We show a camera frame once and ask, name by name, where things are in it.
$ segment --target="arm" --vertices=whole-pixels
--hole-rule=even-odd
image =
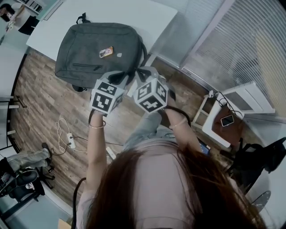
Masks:
[[[25,6],[22,4],[19,11],[17,12],[15,18],[18,17],[24,10],[25,10]]]
[[[17,10],[17,12],[13,15],[12,20],[15,21],[16,18],[25,10],[25,5],[22,3],[14,3],[12,8]]]
[[[170,96],[168,97],[168,105],[177,107],[175,101]],[[171,109],[165,109],[165,112],[168,116],[171,126],[177,125],[184,118],[182,114]],[[184,150],[186,147],[189,147],[194,151],[202,151],[197,136],[187,122],[174,127],[173,131],[180,150]]]
[[[102,114],[94,112],[90,125],[100,127],[103,125]],[[104,130],[89,128],[88,132],[88,170],[84,190],[98,189],[104,169],[106,168],[106,149]]]

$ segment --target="gray pants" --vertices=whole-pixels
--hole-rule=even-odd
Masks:
[[[7,161],[14,171],[24,169],[27,167],[45,167],[48,166],[46,158],[50,157],[50,153],[47,149],[41,149],[35,153],[18,153],[7,157]]]
[[[123,150],[133,148],[138,143],[152,138],[161,138],[176,143],[174,132],[171,129],[160,125],[161,121],[162,116],[158,112],[153,114],[145,113],[124,144]]]

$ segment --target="black chair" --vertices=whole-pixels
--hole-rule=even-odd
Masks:
[[[26,185],[30,183],[33,184],[34,189],[26,188]],[[11,177],[0,190],[0,197],[9,195],[11,198],[21,202],[22,199],[30,193],[37,193],[38,196],[45,194],[42,184],[38,179],[37,171],[27,168],[17,171],[16,176]]]
[[[45,195],[44,188],[38,177],[37,171],[34,169],[23,169],[15,172],[15,177],[10,180],[0,190],[0,197],[9,195],[10,198],[17,200],[17,204],[11,207],[6,212],[0,212],[2,220],[6,220],[17,210],[34,199],[38,202],[39,195]],[[26,185],[32,183],[34,189],[27,189]]]
[[[54,170],[53,166],[50,166],[50,167],[51,168],[48,170],[47,174],[50,174]],[[45,183],[45,185],[47,185],[49,187],[49,189],[53,189],[54,187],[51,186],[47,180],[54,180],[55,176],[53,176],[53,175],[47,176],[46,174],[44,174],[43,167],[41,167],[40,169],[36,168],[36,171],[38,172],[38,178],[41,181],[43,181]]]
[[[285,140],[286,137],[281,138],[266,147],[262,147],[259,144],[246,144],[242,148],[243,140],[240,139],[240,148],[235,156],[223,150],[220,152],[233,161],[226,173],[237,182],[238,186],[246,194],[254,185],[263,169],[271,173],[280,165],[286,155],[283,145]]]

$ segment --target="backpack zipper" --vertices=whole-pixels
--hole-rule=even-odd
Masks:
[[[77,66],[77,67],[88,67],[88,68],[94,68],[94,71],[98,70],[99,68],[102,68],[103,65],[100,64],[72,64],[73,66]]]

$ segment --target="white cube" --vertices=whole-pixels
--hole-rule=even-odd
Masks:
[[[118,106],[122,101],[123,89],[107,82],[97,80],[92,90],[92,97],[89,107],[101,111],[105,114],[110,112]]]
[[[145,112],[151,114],[166,107],[168,87],[154,78],[139,87],[133,96],[135,103]]]

